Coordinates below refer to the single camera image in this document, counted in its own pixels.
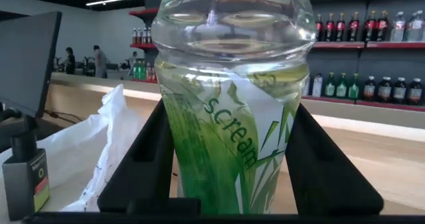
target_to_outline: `product label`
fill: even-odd
[[[365,85],[365,91],[364,95],[366,97],[373,97],[373,94],[375,93],[375,86],[372,85]]]
[[[381,98],[389,98],[391,95],[391,87],[380,86],[378,90],[378,96]]]
[[[31,165],[34,180],[34,212],[40,211],[41,207],[46,203],[50,196],[47,175],[47,159],[46,154],[39,157]]]
[[[326,96],[333,96],[335,94],[335,86],[328,84],[325,89]]]
[[[347,93],[347,87],[345,85],[340,85],[337,88],[337,97],[345,97]]]
[[[395,88],[394,98],[403,99],[406,96],[406,88]]]
[[[422,96],[422,89],[411,88],[409,92],[409,99],[413,101],[419,101]]]
[[[188,73],[157,58],[185,197],[204,214],[269,213],[308,67]]]

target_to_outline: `store shelf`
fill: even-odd
[[[425,49],[425,42],[368,42],[370,49]]]
[[[340,104],[354,104],[354,100],[339,99],[339,98],[303,96],[303,99],[323,101],[323,102],[333,102],[333,103],[340,103]]]
[[[397,110],[407,110],[407,111],[416,111],[416,112],[425,112],[425,106],[409,106],[403,104],[385,104],[379,102],[367,102],[367,101],[356,101],[356,105],[361,106],[370,106],[377,108],[392,108]]]
[[[316,42],[315,49],[362,49],[364,42]]]

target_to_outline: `clear plastic bottle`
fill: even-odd
[[[155,69],[179,196],[269,213],[315,42],[309,0],[162,0]]]

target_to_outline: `plastic bottle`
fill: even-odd
[[[394,94],[392,95],[392,99],[396,104],[403,104],[406,98],[407,84],[405,80],[406,79],[403,77],[398,77],[398,81],[394,83]]]
[[[179,197],[269,213],[315,42],[309,0],[162,0],[155,69]]]
[[[347,95],[347,81],[345,80],[345,73],[341,74],[341,79],[337,86],[337,98],[345,98]]]
[[[363,90],[363,98],[366,101],[373,101],[375,99],[375,88],[377,84],[375,82],[375,78],[370,76],[369,79],[365,83],[365,88]]]
[[[396,15],[396,19],[392,25],[390,41],[401,42],[403,41],[404,30],[406,28],[406,20],[404,19],[403,11],[400,11]]]
[[[409,94],[407,96],[408,104],[419,105],[422,99],[422,85],[420,78],[414,78],[410,84]]]
[[[327,79],[325,85],[325,96],[333,97],[335,95],[335,78],[333,77],[333,72],[329,73],[329,78]]]
[[[314,76],[313,89],[311,91],[311,95],[313,97],[320,97],[321,96],[322,85],[323,85],[323,77],[321,76],[321,73],[318,73],[318,74],[316,74],[316,76]]]
[[[348,89],[348,99],[356,100],[359,97],[359,74],[355,73],[353,83]]]
[[[378,99],[381,102],[389,102],[391,98],[392,83],[391,77],[384,77],[379,83]]]

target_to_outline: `wall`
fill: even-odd
[[[51,11],[62,12],[62,22],[56,46],[56,56],[66,56],[72,47],[77,61],[93,56],[93,45],[99,42],[98,13],[85,9],[57,5],[37,0],[0,0],[0,11],[38,15]]]

